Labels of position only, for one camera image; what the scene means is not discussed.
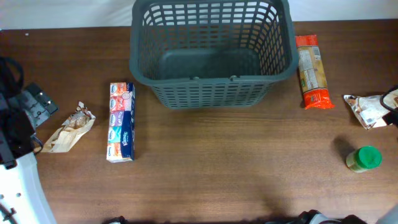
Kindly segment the beige clear snack bag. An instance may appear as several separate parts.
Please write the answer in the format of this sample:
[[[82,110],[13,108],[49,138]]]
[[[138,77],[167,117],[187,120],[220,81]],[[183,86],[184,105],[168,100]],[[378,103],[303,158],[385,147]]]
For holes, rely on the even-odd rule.
[[[382,117],[390,111],[397,113],[397,85],[382,95],[344,95],[343,98],[367,130],[387,126]]]

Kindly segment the green lid spice jar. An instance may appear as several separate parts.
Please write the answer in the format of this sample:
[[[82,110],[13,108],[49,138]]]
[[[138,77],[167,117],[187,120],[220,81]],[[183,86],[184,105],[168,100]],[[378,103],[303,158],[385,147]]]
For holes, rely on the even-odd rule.
[[[346,157],[346,166],[353,172],[362,173],[379,167],[382,154],[374,146],[364,146]]]

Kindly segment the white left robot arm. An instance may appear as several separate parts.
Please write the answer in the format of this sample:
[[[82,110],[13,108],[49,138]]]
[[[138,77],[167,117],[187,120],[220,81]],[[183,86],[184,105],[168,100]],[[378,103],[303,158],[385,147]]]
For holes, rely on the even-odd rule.
[[[55,223],[40,183],[36,129],[58,110],[35,83],[1,96],[1,223]]]

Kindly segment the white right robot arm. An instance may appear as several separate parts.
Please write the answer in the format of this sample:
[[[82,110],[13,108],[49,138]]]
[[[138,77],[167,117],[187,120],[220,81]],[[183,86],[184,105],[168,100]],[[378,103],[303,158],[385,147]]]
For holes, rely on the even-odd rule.
[[[336,137],[334,144],[344,162],[350,154],[357,151],[344,136]],[[309,212],[302,212],[297,218],[290,218],[287,220],[279,219],[265,222],[265,224],[366,224],[366,222],[356,215],[348,215],[344,219],[333,219],[326,217],[317,210],[310,210]]]

